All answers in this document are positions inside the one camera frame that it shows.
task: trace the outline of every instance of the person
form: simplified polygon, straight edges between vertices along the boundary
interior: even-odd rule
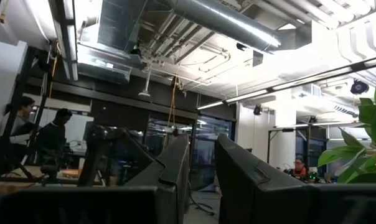
[[[29,116],[33,110],[34,100],[28,96],[23,96],[21,103],[18,106],[18,111],[15,117],[14,125],[11,129],[10,142],[12,144],[11,151],[14,155],[22,161],[27,150],[27,140],[29,140],[32,134],[33,123],[29,121]],[[9,114],[11,112],[12,106],[10,104],[6,105],[3,118],[0,122],[0,137],[4,133],[6,124],[8,121]]]
[[[65,108],[57,111],[55,119],[44,126],[36,137],[36,148],[39,155],[39,164],[54,158],[66,144],[65,124],[72,117],[72,113]]]
[[[294,161],[293,175],[298,179],[307,177],[307,169],[304,167],[303,159],[300,157],[297,157]]]

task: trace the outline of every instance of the hair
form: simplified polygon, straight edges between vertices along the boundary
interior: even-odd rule
[[[18,110],[22,109],[23,106],[29,106],[34,104],[34,100],[28,96],[22,96],[21,103],[18,106]],[[6,105],[4,109],[3,115],[8,114],[12,110],[12,105],[9,103]]]
[[[64,118],[66,116],[72,116],[72,112],[66,108],[62,108],[57,111],[55,118]]]

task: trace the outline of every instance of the woman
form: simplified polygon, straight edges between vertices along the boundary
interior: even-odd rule
[[[34,106],[34,100],[30,97],[23,96],[20,105],[18,106],[18,112],[15,117],[14,125],[11,130],[10,142],[12,144],[12,152],[17,158],[22,161],[27,151],[27,140],[29,140],[32,133],[31,130],[24,131],[22,127],[31,122],[29,121],[29,115],[31,114]],[[4,117],[0,122],[0,137],[2,136],[7,120],[10,114],[12,106],[8,104],[4,111]]]

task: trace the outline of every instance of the table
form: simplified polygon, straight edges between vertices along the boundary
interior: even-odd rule
[[[39,166],[25,166],[25,168],[36,178],[43,178],[45,175],[41,173]],[[26,179],[26,175],[23,173],[21,169],[16,169],[10,172],[9,174],[4,174],[3,177],[14,177],[14,178],[21,178]],[[64,177],[62,175],[62,171],[60,171],[57,175],[57,178],[60,180],[70,180],[72,178]],[[95,182],[100,182],[100,178],[97,175],[95,177]],[[28,187],[37,186],[36,183],[26,183],[26,182],[3,182],[0,181],[0,195],[7,195],[17,192],[19,190],[24,190]],[[62,187],[76,187],[75,184],[63,184]]]

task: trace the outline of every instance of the dark shirt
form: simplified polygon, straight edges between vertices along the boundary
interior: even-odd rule
[[[40,130],[40,133],[36,137],[36,146],[39,152],[45,151],[60,152],[65,146],[65,126],[56,126],[53,123],[49,123]]]

